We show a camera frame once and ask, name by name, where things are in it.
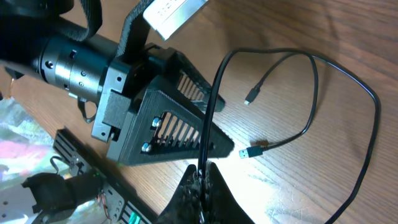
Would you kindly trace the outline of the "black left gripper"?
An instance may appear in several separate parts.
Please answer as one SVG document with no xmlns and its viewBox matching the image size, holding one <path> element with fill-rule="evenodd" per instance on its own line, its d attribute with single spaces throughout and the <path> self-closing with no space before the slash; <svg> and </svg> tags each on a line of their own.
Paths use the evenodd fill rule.
<svg viewBox="0 0 398 224">
<path fill-rule="evenodd" d="M 147 90 L 140 108 L 129 110 L 157 75 L 178 91 Z M 197 158 L 201 111 L 206 111 L 210 92 L 211 85 L 182 52 L 148 44 L 109 64 L 91 136 L 108 142 L 120 131 L 107 158 L 126 166 Z"/>
</svg>

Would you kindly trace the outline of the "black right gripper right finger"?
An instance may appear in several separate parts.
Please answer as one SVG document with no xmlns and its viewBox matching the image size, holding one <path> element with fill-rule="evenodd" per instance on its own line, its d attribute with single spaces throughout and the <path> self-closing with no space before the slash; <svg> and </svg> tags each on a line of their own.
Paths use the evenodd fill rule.
<svg viewBox="0 0 398 224">
<path fill-rule="evenodd" d="M 205 176 L 205 223 L 254 224 L 240 207 L 214 162 L 207 162 Z"/>
</svg>

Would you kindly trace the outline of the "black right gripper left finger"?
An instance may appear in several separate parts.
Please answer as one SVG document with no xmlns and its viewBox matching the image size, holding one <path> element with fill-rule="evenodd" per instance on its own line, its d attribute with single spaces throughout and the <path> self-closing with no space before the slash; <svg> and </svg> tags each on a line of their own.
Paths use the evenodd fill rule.
<svg viewBox="0 0 398 224">
<path fill-rule="evenodd" d="M 199 224 L 201 185 L 196 171 L 193 164 L 187 167 L 170 202 L 155 224 Z"/>
</svg>

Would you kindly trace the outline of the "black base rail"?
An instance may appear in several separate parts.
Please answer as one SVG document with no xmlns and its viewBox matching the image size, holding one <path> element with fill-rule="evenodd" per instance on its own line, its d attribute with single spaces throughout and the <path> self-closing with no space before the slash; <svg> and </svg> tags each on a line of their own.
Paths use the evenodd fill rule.
<svg viewBox="0 0 398 224">
<path fill-rule="evenodd" d="M 145 223 L 155 221 L 157 214 L 139 198 L 124 177 L 109 170 L 88 146 L 67 129 L 59 129 L 53 149 L 67 162 L 72 175 L 72 189 L 78 202 L 92 198 L 112 223 Z"/>
</svg>

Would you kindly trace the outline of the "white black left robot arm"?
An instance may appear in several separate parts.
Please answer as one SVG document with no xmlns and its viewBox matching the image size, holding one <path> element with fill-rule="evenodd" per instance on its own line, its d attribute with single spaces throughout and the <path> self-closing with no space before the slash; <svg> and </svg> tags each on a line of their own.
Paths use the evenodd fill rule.
<svg viewBox="0 0 398 224">
<path fill-rule="evenodd" d="M 99 1 L 82 1 L 86 27 L 65 20 L 73 1 L 2 1 L 1 63 L 11 77 L 36 77 L 69 92 L 91 135 L 109 144 L 107 157 L 127 166 L 194 159 L 211 85 L 183 53 L 147 43 L 191 19 L 203 1 L 140 1 L 119 42 L 98 34 Z"/>
</svg>

